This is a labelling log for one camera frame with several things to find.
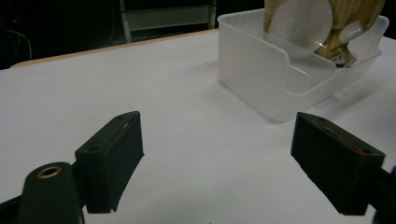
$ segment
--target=white tabletop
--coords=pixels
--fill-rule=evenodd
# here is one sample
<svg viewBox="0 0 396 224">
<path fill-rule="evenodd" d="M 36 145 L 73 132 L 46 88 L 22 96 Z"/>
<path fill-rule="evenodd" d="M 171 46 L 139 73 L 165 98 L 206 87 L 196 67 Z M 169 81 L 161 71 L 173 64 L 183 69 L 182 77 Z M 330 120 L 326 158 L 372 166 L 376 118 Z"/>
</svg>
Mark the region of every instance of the white tabletop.
<svg viewBox="0 0 396 224">
<path fill-rule="evenodd" d="M 218 32 L 0 71 L 0 202 L 36 167 L 115 116 L 141 113 L 146 156 L 111 215 L 87 223 L 371 223 L 339 215 L 290 155 L 295 119 L 273 123 L 218 80 Z M 347 89 L 307 110 L 396 164 L 396 41 Z"/>
</svg>

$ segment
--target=white dish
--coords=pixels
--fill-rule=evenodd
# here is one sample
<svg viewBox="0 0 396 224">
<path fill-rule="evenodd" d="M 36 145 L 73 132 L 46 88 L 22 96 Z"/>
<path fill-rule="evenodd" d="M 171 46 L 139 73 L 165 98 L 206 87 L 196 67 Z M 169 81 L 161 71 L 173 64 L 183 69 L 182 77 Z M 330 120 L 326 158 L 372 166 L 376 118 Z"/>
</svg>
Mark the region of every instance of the white dish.
<svg viewBox="0 0 396 224">
<path fill-rule="evenodd" d="M 343 29 L 343 31 L 341 31 L 339 39 L 342 44 L 346 44 L 350 40 L 362 35 L 363 33 L 364 32 L 363 27 L 361 27 L 361 22 L 355 21 L 350 23 Z"/>
<path fill-rule="evenodd" d="M 331 29 L 332 6 L 328 0 L 280 0 L 268 33 L 314 52 Z"/>
</svg>

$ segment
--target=translucent storage box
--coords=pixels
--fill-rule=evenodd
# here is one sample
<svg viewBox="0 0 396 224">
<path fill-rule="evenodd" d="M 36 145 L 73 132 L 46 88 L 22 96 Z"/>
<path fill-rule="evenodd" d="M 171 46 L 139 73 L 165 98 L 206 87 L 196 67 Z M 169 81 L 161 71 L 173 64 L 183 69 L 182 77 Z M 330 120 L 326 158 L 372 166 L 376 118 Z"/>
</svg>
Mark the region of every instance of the translucent storage box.
<svg viewBox="0 0 396 224">
<path fill-rule="evenodd" d="M 349 42 L 357 61 L 336 68 L 329 60 L 263 31 L 264 9 L 222 15 L 219 79 L 265 117 L 286 121 L 362 77 L 381 54 L 389 20 Z"/>
</svg>

